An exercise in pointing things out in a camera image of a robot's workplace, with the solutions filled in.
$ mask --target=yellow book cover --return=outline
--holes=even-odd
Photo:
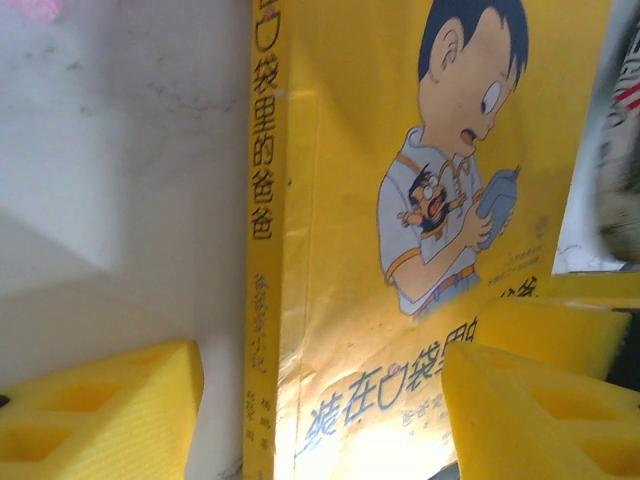
[[[447,345],[547,292],[610,3],[253,8],[244,478],[428,479]]]

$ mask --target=gray shirt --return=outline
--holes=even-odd
[[[380,265],[385,280],[393,285],[395,285],[393,274],[403,262],[421,255],[424,263],[428,264],[460,233],[464,217],[473,203],[473,195],[482,188],[475,157],[465,159],[456,155],[447,165],[447,159],[440,150],[420,145],[423,131],[422,127],[412,128],[409,131],[402,150],[391,163],[382,180],[378,195]],[[448,201],[455,200],[462,193],[467,194],[467,199],[461,207],[449,213],[441,236],[430,235],[423,238],[420,226],[404,227],[398,214],[410,212],[413,209],[409,202],[409,189],[420,171],[427,165],[427,169],[436,176],[442,171],[440,183],[447,191]],[[475,262],[475,252],[470,248],[465,249],[457,258],[451,259],[451,267],[440,281],[461,272],[465,267],[473,265]],[[407,315],[412,315],[437,286],[436,284],[433,289],[425,292],[423,297],[416,302],[412,302],[396,286],[400,310]]]

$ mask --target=white wall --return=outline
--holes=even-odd
[[[0,0],[0,385],[197,337],[189,466],[241,452],[250,2]]]

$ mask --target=boy's black hair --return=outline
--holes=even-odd
[[[529,59],[529,29],[522,0],[433,0],[433,6],[427,18],[422,36],[420,60],[418,61],[418,80],[422,80],[429,71],[431,50],[442,26],[452,18],[462,23],[466,47],[478,27],[480,17],[487,8],[495,8],[502,23],[507,22],[511,34],[511,56],[509,71],[516,68],[516,85],[520,80]]]

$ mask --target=boy's eye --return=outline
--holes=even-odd
[[[489,87],[489,90],[487,90],[487,93],[484,94],[482,104],[480,105],[483,114],[487,115],[496,108],[496,104],[500,98],[500,89],[500,82],[493,82]]]

